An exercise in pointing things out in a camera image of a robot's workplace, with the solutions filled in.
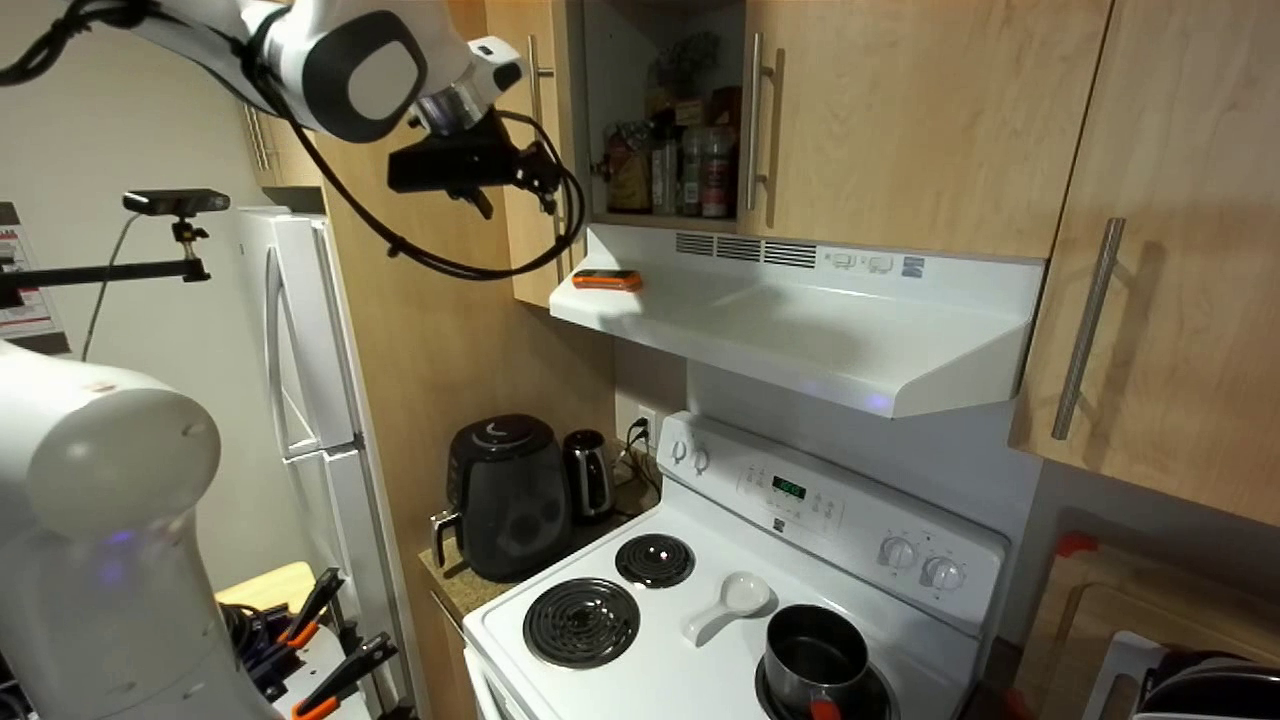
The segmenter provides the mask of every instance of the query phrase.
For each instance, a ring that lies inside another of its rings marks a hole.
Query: refrigerator door
[[[264,371],[279,431],[279,462],[295,478],[316,574],[338,570],[342,620],[361,636],[389,632],[408,648],[408,620],[396,610],[396,551],[385,536],[375,466],[361,421],[354,371],[338,316],[338,287],[327,256],[327,229],[316,218],[241,218],[243,261],[255,274]],[[378,707],[413,699],[408,651],[378,673]]]

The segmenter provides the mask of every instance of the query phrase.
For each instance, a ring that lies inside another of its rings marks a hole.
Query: white stove
[[[730,574],[761,575],[775,610],[819,605],[851,620],[889,687],[883,718],[962,707],[1008,556],[1001,536],[708,416],[664,421],[661,467],[653,513],[464,616],[483,718],[768,720],[757,687],[768,614],[700,648],[683,629]],[[614,556],[634,536],[683,541],[690,574],[673,590],[624,582]],[[522,639],[527,610],[566,582],[606,582],[634,602],[641,632],[614,659],[563,669]]]

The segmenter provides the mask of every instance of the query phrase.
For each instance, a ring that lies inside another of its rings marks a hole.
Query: stove burner
[[[634,536],[614,551],[614,574],[645,590],[676,590],[690,574],[690,550],[676,536]]]
[[[633,648],[641,605],[612,582],[580,575],[547,590],[522,614],[522,644],[547,663],[595,669]]]
[[[807,718],[786,714],[772,695],[768,677],[765,677],[765,659],[757,663],[757,699],[761,699],[768,720],[807,720]],[[867,677],[867,687],[851,699],[851,707],[838,707],[838,718],[857,718],[857,720],[891,720],[897,718],[881,673]]]

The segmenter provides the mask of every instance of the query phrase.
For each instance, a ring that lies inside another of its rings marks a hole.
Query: stove control panel
[[[666,479],[962,632],[981,632],[1008,541],[851,467],[708,416],[666,416]]]

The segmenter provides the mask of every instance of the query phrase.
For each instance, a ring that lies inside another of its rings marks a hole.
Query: white range hood
[[[553,316],[870,416],[1016,394],[1043,264],[588,229],[580,267],[641,294],[553,294]]]

